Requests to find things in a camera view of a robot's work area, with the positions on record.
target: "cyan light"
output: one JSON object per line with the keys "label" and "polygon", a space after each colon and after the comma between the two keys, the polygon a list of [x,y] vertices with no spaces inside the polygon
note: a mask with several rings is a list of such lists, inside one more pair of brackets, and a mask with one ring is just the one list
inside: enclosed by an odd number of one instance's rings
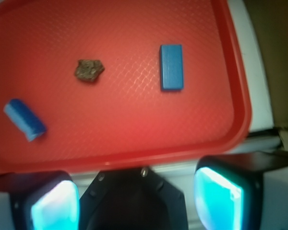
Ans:
{"label": "cyan light", "polygon": [[77,230],[79,193],[72,181],[61,181],[31,208],[35,230]]}
{"label": "cyan light", "polygon": [[240,230],[243,189],[208,167],[194,177],[194,199],[198,216],[208,230]]}

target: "white surface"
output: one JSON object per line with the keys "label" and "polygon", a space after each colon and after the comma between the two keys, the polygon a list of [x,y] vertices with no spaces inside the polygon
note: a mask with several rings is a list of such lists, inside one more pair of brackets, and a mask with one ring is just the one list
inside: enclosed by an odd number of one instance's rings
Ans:
{"label": "white surface", "polygon": [[288,230],[288,167],[264,174],[260,230]]}
{"label": "white surface", "polygon": [[252,22],[242,0],[228,0],[234,21],[252,104],[250,132],[274,127],[264,65]]}
{"label": "white surface", "polygon": [[0,193],[0,229],[15,229],[12,218],[10,195],[8,193]]}

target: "small stone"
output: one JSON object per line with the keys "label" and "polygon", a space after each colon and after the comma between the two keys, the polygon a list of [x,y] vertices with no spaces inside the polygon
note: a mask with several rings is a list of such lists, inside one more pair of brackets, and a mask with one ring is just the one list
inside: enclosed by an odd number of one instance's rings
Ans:
{"label": "small stone", "polygon": [[83,81],[95,81],[105,68],[100,60],[79,60],[75,76]]}

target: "blue rectangular block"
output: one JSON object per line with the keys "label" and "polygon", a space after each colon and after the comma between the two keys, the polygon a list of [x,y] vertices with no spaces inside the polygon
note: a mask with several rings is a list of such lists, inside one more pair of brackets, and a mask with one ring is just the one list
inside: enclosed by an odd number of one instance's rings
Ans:
{"label": "blue rectangular block", "polygon": [[19,99],[12,99],[4,107],[5,114],[25,133],[28,141],[46,132],[45,125],[39,118]]}
{"label": "blue rectangular block", "polygon": [[161,89],[183,89],[183,63],[181,45],[162,45],[160,47]]}

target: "red tray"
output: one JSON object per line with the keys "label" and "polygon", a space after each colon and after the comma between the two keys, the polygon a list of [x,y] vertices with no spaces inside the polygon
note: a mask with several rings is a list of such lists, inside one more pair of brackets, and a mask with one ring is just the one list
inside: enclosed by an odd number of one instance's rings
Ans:
{"label": "red tray", "polygon": [[[160,89],[159,47],[182,44],[181,92]],[[74,77],[100,59],[95,83]],[[27,142],[3,113],[46,124]],[[226,0],[5,0],[0,4],[0,172],[125,168],[218,154],[251,107]]]}

